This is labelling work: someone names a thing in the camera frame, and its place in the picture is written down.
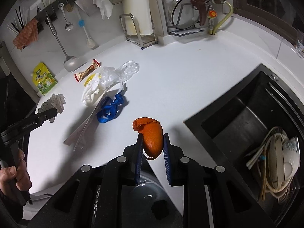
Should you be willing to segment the person left hand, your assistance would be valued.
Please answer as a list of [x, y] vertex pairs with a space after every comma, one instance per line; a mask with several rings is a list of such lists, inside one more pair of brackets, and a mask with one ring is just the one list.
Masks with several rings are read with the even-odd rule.
[[17, 180], [15, 186], [22, 192], [28, 191], [32, 187], [24, 158], [24, 152], [19, 149], [18, 167], [12, 166], [1, 169], [1, 192], [14, 201], [17, 200], [17, 197], [9, 185], [10, 181]]

